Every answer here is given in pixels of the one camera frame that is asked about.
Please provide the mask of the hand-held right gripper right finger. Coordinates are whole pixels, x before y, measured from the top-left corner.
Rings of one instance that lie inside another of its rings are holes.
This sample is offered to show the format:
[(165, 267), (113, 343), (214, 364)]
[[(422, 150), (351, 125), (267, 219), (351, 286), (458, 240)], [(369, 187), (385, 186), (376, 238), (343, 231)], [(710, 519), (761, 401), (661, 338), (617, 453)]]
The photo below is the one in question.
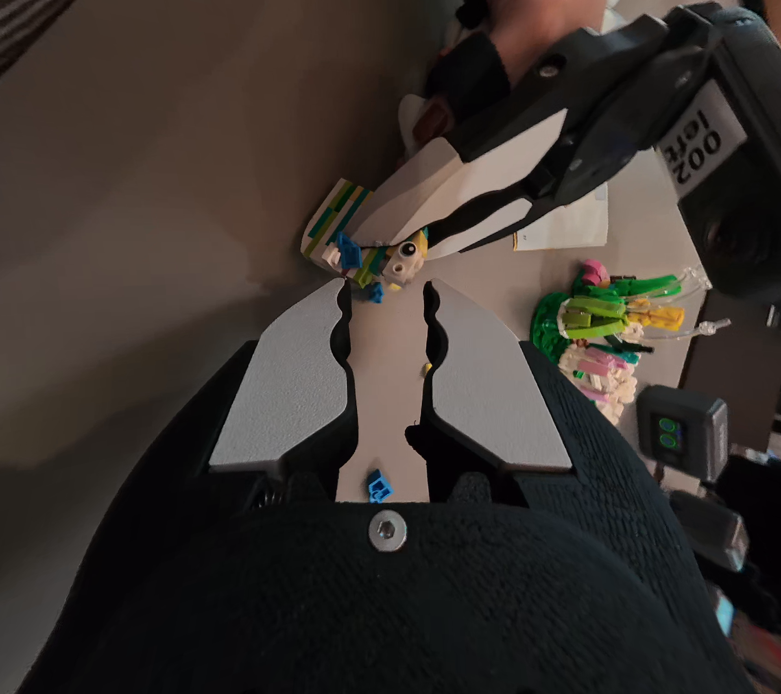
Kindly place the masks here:
[(422, 415), (493, 467), (569, 472), (570, 455), (513, 331), (440, 279), (424, 285), (423, 301), (431, 367)]

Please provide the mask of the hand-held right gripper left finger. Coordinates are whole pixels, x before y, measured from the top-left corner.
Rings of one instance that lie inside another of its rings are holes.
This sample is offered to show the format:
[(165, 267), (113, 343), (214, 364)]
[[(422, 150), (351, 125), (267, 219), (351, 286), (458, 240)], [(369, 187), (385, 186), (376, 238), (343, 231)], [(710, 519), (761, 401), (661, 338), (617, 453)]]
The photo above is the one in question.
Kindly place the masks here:
[(350, 409), (347, 358), (332, 341), (349, 325), (351, 292), (333, 279), (261, 334), (209, 457), (212, 471), (281, 474)]

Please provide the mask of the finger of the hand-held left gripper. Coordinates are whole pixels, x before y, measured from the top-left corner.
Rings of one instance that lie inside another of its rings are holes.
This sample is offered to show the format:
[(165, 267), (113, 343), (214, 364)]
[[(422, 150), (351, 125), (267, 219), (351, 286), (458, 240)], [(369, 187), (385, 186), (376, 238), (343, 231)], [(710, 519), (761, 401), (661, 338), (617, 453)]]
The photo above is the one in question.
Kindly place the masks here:
[(511, 229), (513, 225), (526, 217), (531, 208), (532, 202), (527, 199), (513, 201), (494, 211), (493, 214), (477, 223), (474, 227), (459, 230), (454, 235), (444, 238), (435, 245), (432, 245), (430, 242), (426, 259), (436, 260), (460, 253), (463, 250), (469, 251), (470, 247), (483, 240), (490, 240), (495, 234)]
[(395, 246), (465, 204), (524, 179), (560, 136), (567, 109), (472, 162), (439, 137), (385, 181), (353, 217), (359, 246)]

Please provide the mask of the brick instruction booklet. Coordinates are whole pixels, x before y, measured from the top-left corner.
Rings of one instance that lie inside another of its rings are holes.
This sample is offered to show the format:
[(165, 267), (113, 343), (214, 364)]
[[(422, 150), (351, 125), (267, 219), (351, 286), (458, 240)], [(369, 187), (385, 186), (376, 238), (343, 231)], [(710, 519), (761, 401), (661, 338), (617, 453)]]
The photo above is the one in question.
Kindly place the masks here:
[(555, 208), (513, 235), (515, 252), (603, 247), (609, 234), (609, 185)]

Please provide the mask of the striped brick fish model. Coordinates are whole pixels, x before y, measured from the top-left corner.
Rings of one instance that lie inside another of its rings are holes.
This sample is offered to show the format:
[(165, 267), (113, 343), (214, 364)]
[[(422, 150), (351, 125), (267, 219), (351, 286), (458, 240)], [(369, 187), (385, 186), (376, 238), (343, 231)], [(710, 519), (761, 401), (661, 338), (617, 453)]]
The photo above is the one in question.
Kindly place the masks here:
[(347, 279), (361, 292), (373, 282), (381, 282), (384, 293), (399, 291), (405, 287), (389, 284), (383, 277), (383, 270), (388, 260), (399, 253), (399, 246), (407, 241), (415, 242), (417, 254), (426, 260), (428, 230), (418, 230), (406, 240), (389, 246), (360, 246), (347, 234), (347, 226), (355, 216), (362, 215), (372, 196), (371, 190), (339, 179), (308, 222), (301, 237), (301, 255), (318, 267)]

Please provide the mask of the grey desk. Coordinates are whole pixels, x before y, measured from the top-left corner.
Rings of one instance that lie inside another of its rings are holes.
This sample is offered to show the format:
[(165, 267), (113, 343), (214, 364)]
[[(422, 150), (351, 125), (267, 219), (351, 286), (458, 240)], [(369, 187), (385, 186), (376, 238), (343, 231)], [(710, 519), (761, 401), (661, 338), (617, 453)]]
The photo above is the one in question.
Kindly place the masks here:
[(153, 439), (330, 276), (458, 0), (78, 0), (2, 76), (2, 692)]

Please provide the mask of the brick flower model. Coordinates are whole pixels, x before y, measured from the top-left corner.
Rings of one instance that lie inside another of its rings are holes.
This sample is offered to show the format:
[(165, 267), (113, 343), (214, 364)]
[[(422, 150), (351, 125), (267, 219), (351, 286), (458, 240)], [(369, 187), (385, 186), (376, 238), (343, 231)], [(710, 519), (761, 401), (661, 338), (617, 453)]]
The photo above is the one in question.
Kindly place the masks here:
[(628, 297), (652, 289), (656, 279), (678, 275), (611, 275), (600, 261), (584, 260), (570, 290), (548, 294), (534, 310), (535, 348), (614, 426), (636, 399), (642, 357), (695, 339), (642, 343), (641, 328), (627, 316)]

